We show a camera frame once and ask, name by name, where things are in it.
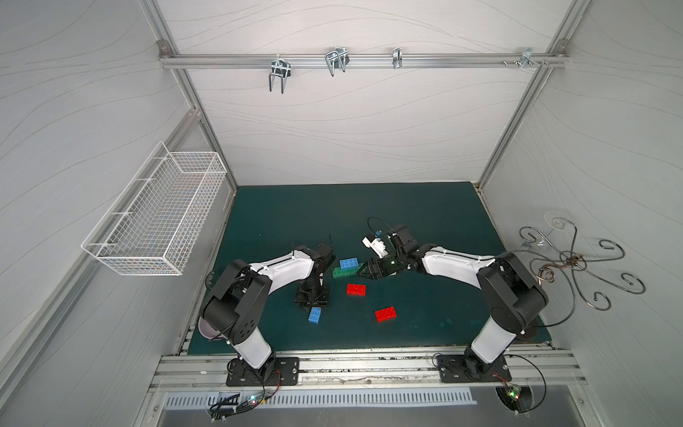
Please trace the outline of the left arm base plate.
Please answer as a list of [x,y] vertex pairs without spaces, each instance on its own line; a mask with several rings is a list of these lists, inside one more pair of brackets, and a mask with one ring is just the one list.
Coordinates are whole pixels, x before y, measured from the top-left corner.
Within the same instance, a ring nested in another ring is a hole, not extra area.
[[269,358],[261,368],[253,368],[243,359],[232,359],[227,364],[225,385],[229,387],[295,386],[299,381],[300,359],[296,357]]

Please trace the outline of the long green lego brick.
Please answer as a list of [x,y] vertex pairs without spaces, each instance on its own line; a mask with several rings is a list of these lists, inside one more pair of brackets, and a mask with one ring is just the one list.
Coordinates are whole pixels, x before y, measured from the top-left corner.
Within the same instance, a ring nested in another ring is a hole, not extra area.
[[332,270],[333,278],[334,279],[341,279],[341,278],[357,276],[361,267],[362,267],[362,265],[357,264],[357,263],[355,263],[354,265],[342,264],[339,267],[334,267]]

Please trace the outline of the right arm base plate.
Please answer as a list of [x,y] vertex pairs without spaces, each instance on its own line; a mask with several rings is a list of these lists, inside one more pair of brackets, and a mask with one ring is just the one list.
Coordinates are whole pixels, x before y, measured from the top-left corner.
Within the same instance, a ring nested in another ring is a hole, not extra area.
[[503,355],[487,364],[474,354],[439,354],[434,363],[444,384],[510,382],[512,375]]

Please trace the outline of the blue lego brick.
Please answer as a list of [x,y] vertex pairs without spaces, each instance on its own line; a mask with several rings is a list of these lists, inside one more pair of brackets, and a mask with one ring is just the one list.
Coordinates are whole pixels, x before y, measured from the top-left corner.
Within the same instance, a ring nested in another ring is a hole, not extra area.
[[311,307],[311,309],[309,310],[309,317],[308,317],[309,323],[318,324],[320,321],[321,314],[322,314],[322,308],[321,307]]
[[340,261],[341,270],[354,270],[357,268],[359,268],[359,260],[357,258],[341,259]]

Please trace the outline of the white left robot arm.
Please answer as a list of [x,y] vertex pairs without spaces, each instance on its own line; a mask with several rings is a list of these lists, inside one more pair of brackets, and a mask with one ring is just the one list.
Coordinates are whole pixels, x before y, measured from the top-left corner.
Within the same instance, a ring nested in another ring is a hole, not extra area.
[[334,263],[332,247],[295,247],[270,261],[231,262],[218,277],[203,302],[197,322],[201,336],[228,343],[253,369],[270,367],[275,353],[263,338],[259,322],[271,294],[295,284],[295,303],[307,309],[329,302],[330,286],[325,272]]

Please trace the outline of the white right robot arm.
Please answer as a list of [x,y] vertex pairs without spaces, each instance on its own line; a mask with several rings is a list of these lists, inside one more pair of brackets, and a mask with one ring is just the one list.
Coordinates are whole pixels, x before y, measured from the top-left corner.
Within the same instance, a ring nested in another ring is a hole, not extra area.
[[359,277],[383,279],[410,270],[454,279],[481,291],[489,318],[465,352],[471,375],[490,368],[549,302],[539,279],[512,253],[463,254],[433,244],[397,246],[391,252],[380,238],[364,238],[362,243],[375,257],[362,265]]

